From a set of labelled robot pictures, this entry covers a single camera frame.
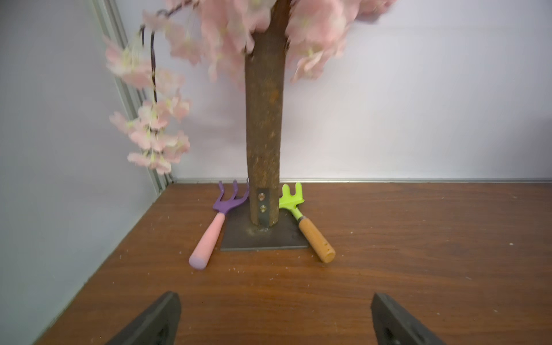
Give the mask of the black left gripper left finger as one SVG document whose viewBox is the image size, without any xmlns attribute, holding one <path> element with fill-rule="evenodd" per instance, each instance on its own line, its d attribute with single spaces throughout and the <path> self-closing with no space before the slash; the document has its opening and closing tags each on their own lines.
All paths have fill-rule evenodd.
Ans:
<svg viewBox="0 0 552 345">
<path fill-rule="evenodd" d="M 181 319 L 178 293 L 167 291 L 106 345 L 174 344 Z"/>
</svg>

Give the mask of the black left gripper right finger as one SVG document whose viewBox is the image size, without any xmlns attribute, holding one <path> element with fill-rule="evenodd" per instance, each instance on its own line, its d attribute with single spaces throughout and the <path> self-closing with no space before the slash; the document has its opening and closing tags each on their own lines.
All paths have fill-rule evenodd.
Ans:
<svg viewBox="0 0 552 345">
<path fill-rule="evenodd" d="M 374 294 L 371 312 L 379 345 L 446 345 L 388 294 Z"/>
</svg>

